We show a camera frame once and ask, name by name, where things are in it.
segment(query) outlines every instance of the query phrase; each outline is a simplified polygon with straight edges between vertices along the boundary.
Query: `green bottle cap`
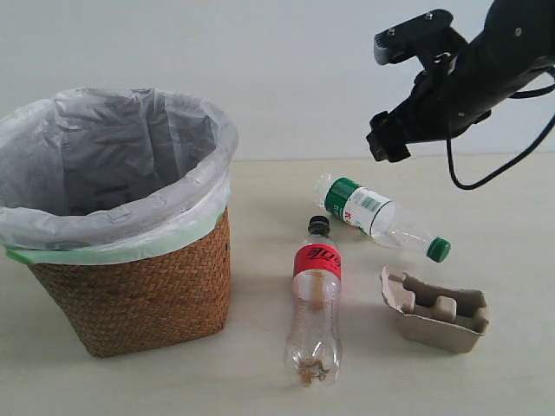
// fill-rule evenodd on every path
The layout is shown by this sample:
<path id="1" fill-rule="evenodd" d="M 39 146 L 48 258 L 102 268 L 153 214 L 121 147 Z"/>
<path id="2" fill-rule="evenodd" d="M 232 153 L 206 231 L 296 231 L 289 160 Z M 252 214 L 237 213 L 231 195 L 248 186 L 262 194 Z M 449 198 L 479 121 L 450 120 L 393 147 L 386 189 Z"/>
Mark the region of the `green bottle cap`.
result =
<path id="1" fill-rule="evenodd" d="M 361 186 L 347 178 L 340 178 L 330 187 L 323 203 L 327 212 L 343 218 L 343 208 L 351 194 Z"/>
<path id="2" fill-rule="evenodd" d="M 443 238 L 436 237 L 428 247 L 427 256 L 437 263 L 441 263 L 447 258 L 451 250 L 451 243 Z"/>

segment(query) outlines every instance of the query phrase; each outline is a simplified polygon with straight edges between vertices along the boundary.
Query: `bottle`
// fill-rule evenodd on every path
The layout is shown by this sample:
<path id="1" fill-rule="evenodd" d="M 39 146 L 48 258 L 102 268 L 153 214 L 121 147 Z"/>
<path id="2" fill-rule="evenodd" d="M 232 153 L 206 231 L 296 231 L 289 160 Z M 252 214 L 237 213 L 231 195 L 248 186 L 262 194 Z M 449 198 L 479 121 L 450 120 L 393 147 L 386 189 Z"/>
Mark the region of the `bottle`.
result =
<path id="1" fill-rule="evenodd" d="M 326 217 L 310 219 L 310 235 L 295 256 L 294 313 L 285 368 L 304 387 L 336 382 L 343 356 L 339 334 L 341 256 Z"/>
<path id="2" fill-rule="evenodd" d="M 351 179 L 325 173 L 317 181 L 315 202 L 383 247 L 420 253 L 437 263 L 451 250 L 447 240 L 431 234 L 395 201 Z"/>

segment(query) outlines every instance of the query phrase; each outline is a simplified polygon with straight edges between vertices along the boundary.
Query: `black bottle cap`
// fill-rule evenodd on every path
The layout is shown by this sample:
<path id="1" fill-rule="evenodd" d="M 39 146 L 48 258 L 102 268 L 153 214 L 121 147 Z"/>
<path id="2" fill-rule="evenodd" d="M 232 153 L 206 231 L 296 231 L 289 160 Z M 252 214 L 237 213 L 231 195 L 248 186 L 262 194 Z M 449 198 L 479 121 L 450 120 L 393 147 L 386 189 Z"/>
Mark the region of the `black bottle cap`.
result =
<path id="1" fill-rule="evenodd" d="M 309 233 L 327 236 L 330 234 L 330 221 L 323 215 L 312 217 L 309 222 Z"/>

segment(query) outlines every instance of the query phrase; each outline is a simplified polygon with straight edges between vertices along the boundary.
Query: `cardboard egg carton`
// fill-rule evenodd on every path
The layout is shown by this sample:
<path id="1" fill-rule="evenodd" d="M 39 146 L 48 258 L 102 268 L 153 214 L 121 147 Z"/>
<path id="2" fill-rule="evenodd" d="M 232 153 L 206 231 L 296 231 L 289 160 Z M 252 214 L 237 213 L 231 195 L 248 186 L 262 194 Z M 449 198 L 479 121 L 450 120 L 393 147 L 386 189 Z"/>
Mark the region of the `cardboard egg carton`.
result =
<path id="1" fill-rule="evenodd" d="M 465 354 L 486 333 L 488 310 L 479 290 L 432 286 L 389 266 L 380 278 L 383 300 L 398 314 L 405 339 Z"/>

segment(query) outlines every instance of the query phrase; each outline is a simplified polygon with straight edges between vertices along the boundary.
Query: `red bottle label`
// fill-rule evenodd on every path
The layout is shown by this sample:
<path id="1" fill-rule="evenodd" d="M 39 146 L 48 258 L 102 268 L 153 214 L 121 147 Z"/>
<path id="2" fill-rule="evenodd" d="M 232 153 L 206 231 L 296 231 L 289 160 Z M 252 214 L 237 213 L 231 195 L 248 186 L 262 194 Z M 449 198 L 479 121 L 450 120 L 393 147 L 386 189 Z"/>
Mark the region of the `red bottle label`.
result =
<path id="1" fill-rule="evenodd" d="M 341 255 L 339 251 L 326 244 L 305 245 L 295 256 L 293 276 L 310 269 L 327 270 L 341 280 Z"/>

